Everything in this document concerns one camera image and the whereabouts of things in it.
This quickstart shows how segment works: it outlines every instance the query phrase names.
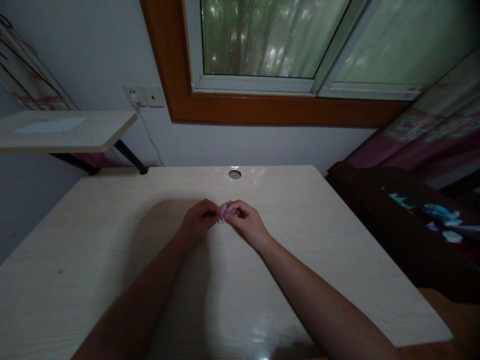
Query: purple paper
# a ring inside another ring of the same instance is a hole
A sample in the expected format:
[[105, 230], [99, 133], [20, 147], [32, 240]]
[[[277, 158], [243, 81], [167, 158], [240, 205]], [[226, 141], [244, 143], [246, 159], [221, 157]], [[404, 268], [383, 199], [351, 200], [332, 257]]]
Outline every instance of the purple paper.
[[221, 223], [222, 224], [225, 222], [224, 214], [225, 214], [226, 210], [227, 210], [227, 204], [223, 204], [223, 206], [220, 209], [220, 211], [221, 211]]

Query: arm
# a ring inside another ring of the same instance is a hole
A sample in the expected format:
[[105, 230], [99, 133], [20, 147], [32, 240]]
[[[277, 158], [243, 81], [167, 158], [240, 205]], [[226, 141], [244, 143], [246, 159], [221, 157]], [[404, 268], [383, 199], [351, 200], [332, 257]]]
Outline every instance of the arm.
[[260, 253], [313, 339], [331, 359], [400, 359], [368, 317], [274, 240], [254, 208], [237, 200], [228, 206], [224, 218]]
[[106, 311], [72, 359], [144, 358], [186, 254], [220, 217], [220, 208], [207, 199], [189, 209], [173, 239]]

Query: pink curtain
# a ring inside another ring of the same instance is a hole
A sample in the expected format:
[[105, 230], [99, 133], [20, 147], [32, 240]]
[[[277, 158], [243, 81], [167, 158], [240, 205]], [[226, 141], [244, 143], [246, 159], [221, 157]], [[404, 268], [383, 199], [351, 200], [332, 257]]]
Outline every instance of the pink curtain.
[[[28, 110], [78, 110], [5, 18], [0, 21], [0, 82]], [[123, 166], [112, 150], [73, 155], [96, 167]]]
[[347, 161], [398, 166], [424, 180], [480, 158], [480, 49]]

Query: white table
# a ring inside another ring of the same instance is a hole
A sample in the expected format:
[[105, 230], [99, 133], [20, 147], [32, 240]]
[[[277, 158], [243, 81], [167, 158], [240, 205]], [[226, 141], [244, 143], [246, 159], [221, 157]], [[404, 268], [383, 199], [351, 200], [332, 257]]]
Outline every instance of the white table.
[[[0, 267], [0, 357], [68, 359], [204, 198], [257, 208], [271, 234], [395, 346], [451, 339], [315, 168], [241, 166], [237, 180], [229, 170], [104, 169], [82, 178]], [[261, 258], [228, 224], [215, 225], [185, 263], [157, 334], [152, 359], [269, 359], [312, 345]]]
[[0, 154], [50, 154], [96, 175], [100, 168], [71, 153], [104, 153], [115, 146], [144, 175], [148, 167], [120, 140], [136, 120], [134, 111], [25, 110], [0, 120]]

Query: electrical outlet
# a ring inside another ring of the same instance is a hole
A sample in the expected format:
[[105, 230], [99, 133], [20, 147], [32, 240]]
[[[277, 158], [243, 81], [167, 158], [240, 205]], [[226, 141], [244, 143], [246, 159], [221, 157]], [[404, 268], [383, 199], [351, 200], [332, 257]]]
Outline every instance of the electrical outlet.
[[141, 107], [147, 106], [147, 102], [145, 101], [145, 97], [140, 86], [123, 85], [122, 89], [130, 106], [135, 106], [137, 104]]
[[151, 108], [163, 108], [164, 101], [160, 94], [160, 89], [154, 86], [142, 86], [141, 92], [145, 98], [145, 103]]

